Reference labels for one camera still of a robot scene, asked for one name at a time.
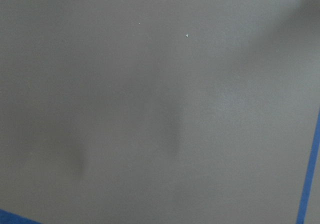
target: blue stripe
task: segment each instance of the blue stripe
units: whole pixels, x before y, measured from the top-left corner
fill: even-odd
[[[0,209],[0,224],[40,224],[40,223]]]
[[[320,110],[318,114],[318,120],[315,126],[314,137],[313,137],[313,142],[312,142],[312,147],[311,147],[311,152],[309,157],[309,163],[306,169],[298,216],[296,218],[296,224],[304,224],[305,222],[308,201],[309,201],[309,196],[310,196],[310,191],[312,186],[312,180],[314,178],[314,173],[316,168],[319,143],[320,143]]]

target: gray floor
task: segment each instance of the gray floor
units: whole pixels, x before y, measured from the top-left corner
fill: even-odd
[[[0,0],[0,209],[46,224],[295,223],[319,4]],[[319,205],[318,167],[306,224]]]

